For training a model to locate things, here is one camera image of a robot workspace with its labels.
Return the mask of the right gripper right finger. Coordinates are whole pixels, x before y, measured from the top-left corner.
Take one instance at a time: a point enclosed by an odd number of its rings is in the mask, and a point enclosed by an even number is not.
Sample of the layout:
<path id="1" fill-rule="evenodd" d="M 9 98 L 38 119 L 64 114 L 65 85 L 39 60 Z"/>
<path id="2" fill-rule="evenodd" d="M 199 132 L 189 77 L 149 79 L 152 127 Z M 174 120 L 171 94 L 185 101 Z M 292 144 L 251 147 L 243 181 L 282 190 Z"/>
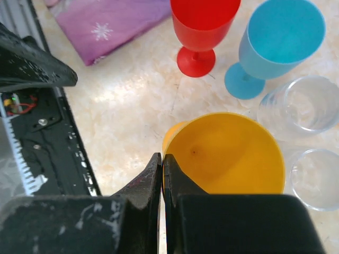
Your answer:
<path id="1" fill-rule="evenodd" d="M 290 195 L 208 194 L 163 161 L 168 253 L 324 253 L 303 204 Z"/>

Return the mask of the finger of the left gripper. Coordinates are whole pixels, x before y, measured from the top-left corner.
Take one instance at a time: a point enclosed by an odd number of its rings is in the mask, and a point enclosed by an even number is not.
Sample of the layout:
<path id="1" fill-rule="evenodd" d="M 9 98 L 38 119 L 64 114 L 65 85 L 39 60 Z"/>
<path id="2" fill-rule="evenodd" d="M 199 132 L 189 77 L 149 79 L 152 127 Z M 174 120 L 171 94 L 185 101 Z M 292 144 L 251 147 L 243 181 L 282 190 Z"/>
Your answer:
<path id="1" fill-rule="evenodd" d="M 24 41 L 1 24 L 1 91 L 72 87 L 77 74 L 66 64 Z"/>

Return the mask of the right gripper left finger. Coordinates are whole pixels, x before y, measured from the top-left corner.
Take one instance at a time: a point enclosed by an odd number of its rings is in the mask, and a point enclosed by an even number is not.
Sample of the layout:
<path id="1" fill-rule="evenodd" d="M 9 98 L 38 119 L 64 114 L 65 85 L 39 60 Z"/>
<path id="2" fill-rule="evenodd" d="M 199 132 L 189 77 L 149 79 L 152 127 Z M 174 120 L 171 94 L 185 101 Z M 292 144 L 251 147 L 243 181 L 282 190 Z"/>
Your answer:
<path id="1" fill-rule="evenodd" d="M 162 158 L 111 196 L 19 197 L 1 209 L 1 253 L 158 253 Z"/>

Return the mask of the orange wine glass front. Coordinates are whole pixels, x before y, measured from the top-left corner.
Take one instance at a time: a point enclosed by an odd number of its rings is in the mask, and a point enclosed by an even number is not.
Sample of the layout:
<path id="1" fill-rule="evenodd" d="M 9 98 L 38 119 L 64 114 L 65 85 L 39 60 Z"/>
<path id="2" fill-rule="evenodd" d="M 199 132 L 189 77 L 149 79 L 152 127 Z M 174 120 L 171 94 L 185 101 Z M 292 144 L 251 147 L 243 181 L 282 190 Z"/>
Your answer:
<path id="1" fill-rule="evenodd" d="M 217 112 L 181 122 L 164 136 L 163 155 L 209 194 L 282 194 L 285 166 L 271 133 L 244 115 Z"/>

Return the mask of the clear wine glass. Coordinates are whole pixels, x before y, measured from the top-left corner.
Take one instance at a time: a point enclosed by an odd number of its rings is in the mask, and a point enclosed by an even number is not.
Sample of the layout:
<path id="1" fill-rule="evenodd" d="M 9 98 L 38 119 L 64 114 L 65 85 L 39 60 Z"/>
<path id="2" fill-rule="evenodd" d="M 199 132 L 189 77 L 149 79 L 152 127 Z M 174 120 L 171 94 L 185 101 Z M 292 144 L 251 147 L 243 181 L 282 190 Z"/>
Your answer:
<path id="1" fill-rule="evenodd" d="M 257 121 L 281 141 L 327 131 L 338 123 L 338 86 L 322 76 L 279 86 L 260 102 Z"/>
<path id="2" fill-rule="evenodd" d="M 338 210 L 338 154 L 282 143 L 280 148 L 286 169 L 284 193 L 313 210 Z"/>

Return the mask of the red plastic wine glass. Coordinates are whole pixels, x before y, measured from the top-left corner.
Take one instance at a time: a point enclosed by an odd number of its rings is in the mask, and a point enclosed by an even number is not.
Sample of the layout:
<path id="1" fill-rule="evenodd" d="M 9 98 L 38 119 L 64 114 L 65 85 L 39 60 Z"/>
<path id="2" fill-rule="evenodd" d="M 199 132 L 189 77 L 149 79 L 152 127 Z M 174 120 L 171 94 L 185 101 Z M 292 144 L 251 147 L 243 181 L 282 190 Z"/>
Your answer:
<path id="1" fill-rule="evenodd" d="M 205 76 L 215 65 L 213 49 L 226 36 L 241 1 L 172 0 L 170 4 L 174 31 L 182 44 L 178 68 L 189 77 Z"/>

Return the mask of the blue plastic wine glass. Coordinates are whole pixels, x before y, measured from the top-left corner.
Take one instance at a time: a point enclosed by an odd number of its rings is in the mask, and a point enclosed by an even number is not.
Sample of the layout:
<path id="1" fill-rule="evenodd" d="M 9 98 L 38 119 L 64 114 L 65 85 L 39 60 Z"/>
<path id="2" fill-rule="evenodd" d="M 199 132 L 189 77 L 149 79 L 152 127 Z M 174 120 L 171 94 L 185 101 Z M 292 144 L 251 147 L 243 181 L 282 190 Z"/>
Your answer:
<path id="1" fill-rule="evenodd" d="M 324 17 L 311 1 L 270 0 L 253 12 L 239 44 L 239 61 L 226 71 L 225 86 L 238 99 L 252 99 L 265 82 L 305 61 L 321 46 Z"/>

